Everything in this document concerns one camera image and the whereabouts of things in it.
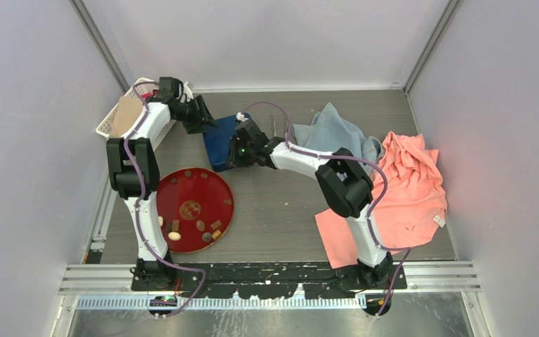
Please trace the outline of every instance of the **metal floor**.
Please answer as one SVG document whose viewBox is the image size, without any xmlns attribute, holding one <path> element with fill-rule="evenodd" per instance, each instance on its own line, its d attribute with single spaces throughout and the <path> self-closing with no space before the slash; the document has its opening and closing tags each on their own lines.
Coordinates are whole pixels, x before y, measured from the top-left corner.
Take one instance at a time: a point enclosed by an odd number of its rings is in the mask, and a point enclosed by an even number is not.
<svg viewBox="0 0 539 337">
<path fill-rule="evenodd" d="M 310 91 L 267 93 L 209 93 L 204 99 L 212 115 L 225 117 L 251 103 L 266 100 L 282 105 L 294 124 L 309 124 L 332 102 L 344 119 L 365 136 L 380 140 L 389 131 L 415 136 L 414 120 L 403 91 Z M 255 106 L 248 111 L 269 136 L 284 136 L 286 119 L 274 107 Z M 161 176 L 187 167 L 211 169 L 201 135 L 187 135 L 180 123 L 156 150 Z M 235 212 L 222 239 L 203 251 L 174 254 L 175 262 L 269 262 L 327 260 L 314 215 L 327 209 L 319 185 L 290 171 L 264 167 L 220 173 L 232 189 Z M 134 263 L 137 239 L 129 212 L 118 199 L 114 205 L 101 263 Z M 417 247 L 410 260 L 455 259 L 447 227 L 433 240 Z"/>
<path fill-rule="evenodd" d="M 393 302 L 379 322 L 360 309 L 188 310 L 158 321 L 145 310 L 77 310 L 69 336 L 474 336 L 459 293 L 400 293 Z"/>
</svg>

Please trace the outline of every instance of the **blue box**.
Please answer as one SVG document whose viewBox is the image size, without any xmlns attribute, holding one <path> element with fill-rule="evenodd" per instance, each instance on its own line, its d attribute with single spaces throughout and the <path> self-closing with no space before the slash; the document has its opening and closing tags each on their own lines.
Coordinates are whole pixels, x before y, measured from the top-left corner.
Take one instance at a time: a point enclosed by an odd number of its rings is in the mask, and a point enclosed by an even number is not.
<svg viewBox="0 0 539 337">
<path fill-rule="evenodd" d="M 215 172 L 222 172 L 232 169 L 226 162 L 230 151 L 230 138 L 236 134 L 234 128 L 237 126 L 237 116 L 223 117 L 216 119 L 218 126 L 206 126 L 204 133 L 204 144 L 208 153 L 208 159 Z"/>
</svg>

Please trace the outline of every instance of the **clothing tag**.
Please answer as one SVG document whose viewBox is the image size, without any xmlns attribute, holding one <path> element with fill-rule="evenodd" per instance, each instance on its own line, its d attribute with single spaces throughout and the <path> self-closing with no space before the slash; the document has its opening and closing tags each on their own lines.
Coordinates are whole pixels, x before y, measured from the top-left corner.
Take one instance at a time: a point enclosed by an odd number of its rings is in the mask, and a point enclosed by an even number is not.
<svg viewBox="0 0 539 337">
<path fill-rule="evenodd" d="M 441 219 L 440 216 L 435 216 L 433 221 L 439 224 L 439 227 L 443 228 L 445 226 L 445 220 Z"/>
</svg>

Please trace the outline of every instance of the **metal frame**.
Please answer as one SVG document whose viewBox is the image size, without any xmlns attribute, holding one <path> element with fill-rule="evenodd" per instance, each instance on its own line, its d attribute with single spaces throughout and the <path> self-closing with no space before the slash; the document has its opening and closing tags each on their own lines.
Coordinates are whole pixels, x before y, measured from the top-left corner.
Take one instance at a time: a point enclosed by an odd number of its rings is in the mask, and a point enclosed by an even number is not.
<svg viewBox="0 0 539 337">
<path fill-rule="evenodd" d="M 167 291 L 131 291 L 135 265 L 69 265 L 63 276 L 59 295 L 166 294 Z M 404 263 L 408 289 L 396 293 L 481 291 L 471 262 L 416 261 Z M 360 294 L 382 293 L 367 290 Z"/>
<path fill-rule="evenodd" d="M 412 91 L 412 88 L 414 87 L 416 80 L 420 76 L 422 69 L 427 64 L 427 61 L 431 57 L 433 50 L 443 37 L 445 30 L 449 26 L 449 22 L 453 18 L 453 15 L 458 10 L 462 2 L 463 0 L 449 0 L 447 2 L 447 5 L 445 6 L 443 13 L 441 14 L 441 17 L 439 18 L 439 21 L 437 21 L 437 24 L 433 29 L 433 33 L 431 33 L 431 37 L 429 38 L 427 45 L 422 50 L 422 53 L 420 54 L 420 57 L 418 58 L 414 69 L 412 69 L 412 72 L 410 73 L 410 77 L 408 78 L 406 86 L 404 87 L 404 92 L 406 94 L 409 94 Z"/>
<path fill-rule="evenodd" d="M 129 82 L 125 78 L 125 75 L 123 75 L 123 72 L 121 71 L 118 62 L 114 59 L 110 48 L 108 48 L 104 37 L 100 33 L 98 26 L 96 26 L 96 23 L 92 18 L 92 15 L 90 15 L 90 12 L 84 4 L 84 0 L 69 0 L 69 3 L 77 13 L 77 16 L 79 16 L 79 18 L 81 19 L 81 22 L 84 24 L 84 27 L 88 31 L 88 34 L 90 34 L 92 41 L 94 41 L 96 48 L 98 49 L 98 51 L 100 51 L 102 59 L 104 59 L 104 61 L 106 62 L 106 65 L 110 69 L 110 72 L 113 74 L 114 78 L 117 80 L 117 83 L 119 84 L 123 92 L 129 90 Z"/>
<path fill-rule="evenodd" d="M 422 69 L 429 60 L 432 51 L 439 43 L 443 33 L 463 0 L 449 0 L 423 49 L 417 64 L 404 87 L 408 95 L 416 83 Z M 83 0 L 69 0 L 90 34 L 102 58 L 114 75 L 123 91 L 127 91 L 129 83 L 123 75 L 118 62 L 112 55 L 104 37 Z M 106 242 L 106 233 L 116 198 L 104 182 L 98 204 L 98 211 L 93 222 L 90 251 L 101 253 Z M 63 278 L 58 303 L 59 309 L 53 325 L 52 336 L 67 336 L 75 310 L 144 310 L 152 296 L 165 292 L 132 292 L 133 275 L 129 268 L 134 265 L 69 265 Z M 421 261 L 404 264 L 407 289 L 396 290 L 396 293 L 440 293 L 460 292 L 466 307 L 467 316 L 475 336 L 490 336 L 488 325 L 482 311 L 482 292 L 471 262 L 465 261 Z M 363 291 L 362 294 L 382 293 L 381 290 Z M 357 308 L 362 305 L 364 296 L 341 300 L 305 300 L 304 291 L 299 288 L 288 300 L 243 300 L 238 297 L 216 300 L 200 298 L 194 300 L 188 310 L 243 310 L 243 309 L 321 309 L 321 308 Z"/>
<path fill-rule="evenodd" d="M 60 307 L 52 336 L 69 333 L 75 310 L 148 310 L 150 299 L 172 294 L 168 291 L 131 291 L 133 275 L 131 264 L 123 265 L 68 265 L 59 290 Z M 481 309 L 481 287 L 476 271 L 468 261 L 410 261 L 404 263 L 407 289 L 396 293 L 462 294 L 467 316 L 475 336 L 490 336 Z M 237 294 L 233 298 L 196 298 L 186 310 L 289 310 L 289 309 L 353 309 L 366 304 L 366 294 L 383 293 L 367 290 L 355 298 L 305 299 L 301 286 L 288 299 L 244 300 Z M 178 305 L 184 303 L 180 298 Z"/>
</svg>

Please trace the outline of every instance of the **gray tabletop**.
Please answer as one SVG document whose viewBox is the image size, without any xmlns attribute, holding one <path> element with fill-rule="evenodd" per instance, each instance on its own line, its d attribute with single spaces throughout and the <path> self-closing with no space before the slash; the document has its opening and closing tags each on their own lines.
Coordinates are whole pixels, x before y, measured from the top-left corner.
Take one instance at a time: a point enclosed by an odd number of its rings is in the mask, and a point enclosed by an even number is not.
<svg viewBox="0 0 539 337">
<path fill-rule="evenodd" d="M 314 114 L 332 102 L 340 116 L 356 124 L 365 136 L 380 140 L 389 131 L 416 135 L 403 91 L 311 91 L 280 93 L 208 93 L 206 104 L 216 118 L 229 116 L 251 103 L 268 100 L 285 107 L 295 124 L 309 124 Z M 284 136 L 286 119 L 270 106 L 248 111 L 267 135 Z M 187 167 L 211 169 L 201 135 L 187 135 L 180 123 L 156 150 L 161 176 Z M 320 261 L 327 256 L 314 215 L 327 209 L 317 182 L 290 171 L 265 167 L 220 173 L 234 195 L 229 230 L 203 251 L 175 254 L 175 262 Z M 120 199 L 114 205 L 102 263 L 134 263 L 137 239 L 128 210 Z M 417 247 L 411 260 L 454 259 L 446 227 L 433 240 Z"/>
</svg>

